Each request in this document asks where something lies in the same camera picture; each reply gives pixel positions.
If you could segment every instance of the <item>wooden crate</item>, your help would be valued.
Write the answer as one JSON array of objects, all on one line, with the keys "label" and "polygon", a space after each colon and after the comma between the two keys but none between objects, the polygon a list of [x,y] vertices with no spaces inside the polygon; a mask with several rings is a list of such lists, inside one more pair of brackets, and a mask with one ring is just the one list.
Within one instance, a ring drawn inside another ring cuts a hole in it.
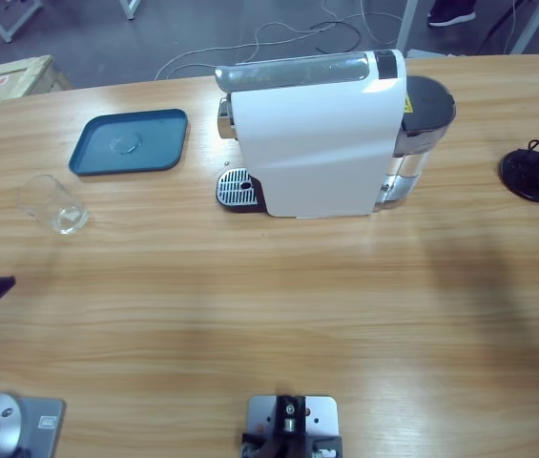
[{"label": "wooden crate", "polygon": [[8,98],[72,88],[50,55],[0,65],[0,102]]}]

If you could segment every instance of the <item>black sneaker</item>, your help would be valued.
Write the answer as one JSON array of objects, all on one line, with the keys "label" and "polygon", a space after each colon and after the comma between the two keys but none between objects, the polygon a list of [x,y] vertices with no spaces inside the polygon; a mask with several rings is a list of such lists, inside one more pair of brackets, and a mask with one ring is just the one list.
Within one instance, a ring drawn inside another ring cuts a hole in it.
[{"label": "black sneaker", "polygon": [[477,14],[470,6],[443,5],[428,17],[428,26],[432,28],[455,26],[464,22],[472,21]]}]

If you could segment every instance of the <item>clear glass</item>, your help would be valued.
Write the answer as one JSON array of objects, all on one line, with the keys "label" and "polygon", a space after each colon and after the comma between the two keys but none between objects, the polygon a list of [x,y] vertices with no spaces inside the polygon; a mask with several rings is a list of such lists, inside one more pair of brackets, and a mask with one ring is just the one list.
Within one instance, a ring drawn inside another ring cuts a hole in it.
[{"label": "clear glass", "polygon": [[89,219],[83,203],[53,175],[34,177],[17,191],[23,213],[59,234],[73,234]]}]

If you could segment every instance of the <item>teal plastic tray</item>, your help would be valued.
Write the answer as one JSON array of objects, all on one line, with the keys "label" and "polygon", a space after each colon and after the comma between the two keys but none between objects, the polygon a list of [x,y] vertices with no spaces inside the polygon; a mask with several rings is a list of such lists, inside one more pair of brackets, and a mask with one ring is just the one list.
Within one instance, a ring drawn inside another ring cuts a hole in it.
[{"label": "teal plastic tray", "polygon": [[95,117],[78,139],[70,170],[87,176],[174,167],[182,156],[187,123],[182,110]]}]

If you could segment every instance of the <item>gray floor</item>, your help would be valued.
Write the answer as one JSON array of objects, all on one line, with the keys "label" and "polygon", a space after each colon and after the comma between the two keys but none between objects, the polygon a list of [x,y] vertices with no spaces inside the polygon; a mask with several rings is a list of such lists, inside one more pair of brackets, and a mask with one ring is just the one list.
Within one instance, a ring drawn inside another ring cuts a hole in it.
[{"label": "gray floor", "polygon": [[[71,82],[79,88],[152,80],[162,64],[193,50],[233,46],[254,41],[254,31],[262,24],[280,21],[300,30],[330,16],[321,9],[321,0],[142,0],[135,20],[125,18],[117,0],[43,0],[44,8],[17,33],[12,43],[0,38],[0,63],[43,54],[52,54]],[[365,0],[367,11],[401,15],[405,0]],[[420,7],[407,48],[425,51],[475,54],[489,28],[510,6],[512,0],[479,0],[477,19],[444,30],[430,30],[425,16],[433,0],[420,0]],[[0,19],[9,24],[29,3],[12,4],[5,10],[0,0]],[[519,9],[514,42],[525,26],[536,1]],[[326,6],[339,17],[360,12],[360,0],[328,0]],[[360,18],[348,21],[363,35],[359,49],[381,49],[368,35]],[[368,19],[378,38],[396,38],[397,20],[374,15]],[[483,48],[483,54],[502,53],[511,22]],[[264,29],[262,42],[286,40],[297,36],[279,26]],[[356,33],[336,27],[292,43],[266,46],[256,60],[318,53],[317,47],[341,52],[356,43]],[[183,64],[228,64],[249,57],[254,49],[206,52],[179,59],[167,73]],[[527,52],[539,53],[539,31]],[[210,74],[203,67],[186,68],[173,77]]]}]

